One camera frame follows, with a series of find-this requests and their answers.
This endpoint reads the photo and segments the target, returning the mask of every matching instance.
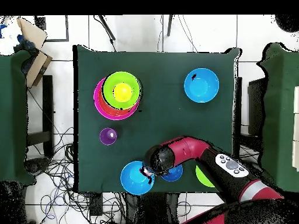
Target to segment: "cardboard box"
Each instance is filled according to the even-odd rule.
[[[34,43],[34,46],[40,50],[47,38],[47,33],[21,17],[17,21],[24,39]],[[39,84],[51,60],[52,57],[39,51],[26,76],[27,87],[30,88],[32,85],[37,86]]]

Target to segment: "dark green tabletop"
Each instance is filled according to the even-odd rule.
[[[299,172],[292,167],[294,89],[299,86],[299,53],[279,43],[265,49],[260,63],[268,78],[264,96],[261,165],[283,190],[299,192]]]
[[[24,168],[27,137],[26,78],[22,63],[30,58],[27,51],[11,56],[0,55],[0,181],[16,180],[25,185],[34,182]]]
[[[123,167],[142,160],[151,146],[181,135],[208,140],[231,153],[237,48],[223,54],[77,49],[79,191],[125,192],[120,183]],[[219,78],[218,94],[208,103],[195,103],[185,95],[185,77],[196,68],[208,68]],[[144,91],[138,110],[120,121],[104,118],[93,103],[98,82],[116,71],[136,76]],[[106,127],[117,131],[116,142],[109,146],[99,140]],[[156,177],[151,192],[216,192],[198,181],[195,168],[194,161],[186,162],[182,177],[172,183]]]

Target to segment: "floor tile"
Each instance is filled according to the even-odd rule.
[[[37,183],[35,185],[28,186],[26,190],[25,204],[40,204],[41,199],[45,195],[50,195],[54,197],[55,185],[53,184],[51,178],[42,173],[36,176]],[[42,204],[48,204],[50,202],[49,197],[44,197]]]
[[[104,205],[103,212],[104,214],[102,216],[91,216],[92,224],[108,224],[108,222],[111,221],[112,217],[115,223],[126,224],[126,219],[124,218],[124,216],[121,217],[121,213],[117,205],[114,205],[113,208],[111,206]]]
[[[178,206],[177,208],[177,213],[178,213],[178,220],[179,223],[183,223],[185,221],[187,221],[187,213],[190,211],[190,206]]]
[[[106,16],[105,21],[116,38],[116,41],[114,41],[116,51],[120,51],[117,45],[118,43],[121,44],[121,37],[116,32],[115,18],[115,16],[109,15]],[[89,16],[89,47],[95,51],[114,51],[104,27],[96,20],[92,15]]]
[[[186,193],[181,193],[179,197],[179,202],[186,201]],[[216,193],[187,193],[187,202],[192,205],[220,205],[223,204],[223,201]]]
[[[88,16],[68,16],[69,42],[45,42],[41,51],[53,60],[72,60],[72,45],[88,46]]]
[[[248,85],[249,82],[264,78],[263,70],[257,66],[255,62],[240,62],[238,68],[238,75],[242,77],[242,125],[249,125],[249,108],[248,108]],[[241,132],[246,134],[248,128],[241,128]]]
[[[27,90],[28,133],[43,131],[43,80]]]
[[[42,224],[59,224],[59,221],[60,224],[89,224],[80,212],[72,208],[69,208],[69,210],[67,209],[68,206],[53,206],[48,213],[49,219],[45,218],[46,214],[44,212],[46,211],[46,206],[43,206],[43,212],[39,205],[26,205],[27,220],[35,220],[37,224],[44,218],[45,221]],[[83,214],[88,218],[87,211],[84,211]]]
[[[65,159],[65,147],[63,146],[73,142],[74,135],[54,134],[54,158],[56,160]]]
[[[30,22],[31,24],[35,25],[35,21],[34,21],[34,16],[20,16],[21,18],[24,18],[25,20],[27,20],[28,22]]]
[[[242,49],[240,61],[260,61],[265,46],[282,42],[288,49],[298,51],[299,32],[281,30],[274,15],[238,15],[238,47]]]
[[[223,53],[229,48],[236,47],[236,15],[184,15],[184,17],[198,52]],[[192,51],[192,45],[182,28],[183,25],[189,36],[183,15],[175,15],[173,18],[169,37],[166,35],[168,15],[164,15],[164,18],[164,50],[166,52]]]
[[[212,209],[213,206],[192,206],[190,213],[187,215],[187,220],[202,214],[205,211]]]
[[[54,133],[74,127],[74,70],[72,62],[51,62],[45,75],[53,76]]]
[[[175,15],[171,35],[167,36],[168,17],[164,15],[164,51],[192,51],[182,25],[198,51],[224,52],[236,45],[236,15]],[[107,16],[107,24],[114,34],[117,51],[162,51],[161,15]],[[96,51],[113,51],[109,37],[102,25],[90,16],[90,48]]]
[[[103,203],[105,205],[112,205],[114,202],[119,204],[118,193],[116,193],[115,195],[113,192],[103,192]],[[123,203],[123,205],[126,205],[126,202],[123,199],[123,197],[121,197],[121,202]]]
[[[47,40],[63,40],[67,38],[64,15],[45,15]]]

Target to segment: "white tiled floor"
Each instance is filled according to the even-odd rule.
[[[31,22],[34,22],[32,16],[25,16]],[[116,37],[114,46],[117,51],[162,51],[162,35],[159,41],[159,34],[162,30],[160,15],[123,15],[106,16],[107,24]],[[48,28],[56,26],[57,33],[61,35],[65,32],[65,26],[61,25],[62,16],[46,17]],[[286,33],[280,30],[275,24],[274,16],[271,15],[185,15],[185,21],[182,15],[175,15],[171,35],[166,35],[168,26],[168,15],[164,16],[164,51],[165,52],[190,52],[192,45],[186,37],[181,23],[189,35],[185,21],[192,34],[193,44],[199,52],[223,53],[229,48],[238,47],[242,49],[242,55],[239,59],[238,76],[243,77],[242,87],[242,124],[248,125],[248,94],[247,86],[252,80],[264,77],[263,71],[256,65],[256,62],[262,58],[262,51],[269,42],[282,42],[293,50],[299,49],[299,34]],[[53,57],[53,61],[46,70],[46,75],[53,76],[54,87],[54,124],[57,129],[55,132],[55,144],[60,140],[59,134],[64,133],[69,127],[74,126],[73,115],[73,70],[72,70],[72,45],[85,45],[95,51],[113,51],[107,33],[102,25],[95,21],[93,16],[68,16],[69,42],[46,42],[42,51]],[[63,39],[64,37],[54,37],[49,34],[49,39]],[[30,92],[35,100],[42,107],[42,82],[37,87],[32,87]],[[28,112],[29,112],[29,132],[42,130],[41,120],[42,112],[36,104],[31,94],[28,93]],[[247,127],[242,126],[242,132],[247,133]],[[67,132],[69,135],[63,136],[65,144],[73,141],[73,129]],[[37,148],[43,153],[42,145]],[[35,158],[40,155],[34,147],[29,148],[27,158]],[[62,159],[63,151],[56,154],[55,159]],[[35,219],[38,223],[44,218],[45,214],[40,209],[40,200],[44,195],[50,195],[55,189],[52,180],[46,174],[37,176],[37,184],[30,186],[26,194],[26,210],[28,219]],[[115,201],[114,194],[104,193],[104,210],[111,211],[111,205]],[[185,201],[186,193],[182,193],[180,201]],[[48,199],[43,198],[43,209],[48,204]],[[188,193],[187,202],[192,206],[185,206],[181,203],[178,206],[178,215],[180,222],[202,213],[214,205],[219,205],[222,201],[216,194],[196,194]],[[57,224],[57,221],[63,216],[67,205],[53,206],[52,215],[55,219],[46,219],[43,224]],[[101,219],[107,220],[108,216],[101,216],[92,222],[100,224]],[[114,217],[116,222],[120,221],[119,212]],[[65,217],[61,218],[60,224],[88,224],[80,212],[69,209]]]

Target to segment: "table leg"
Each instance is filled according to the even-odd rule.
[[[172,17],[173,17],[173,15],[169,15],[169,19],[168,19],[168,28],[167,28],[167,36],[170,36],[170,35],[171,35]]]

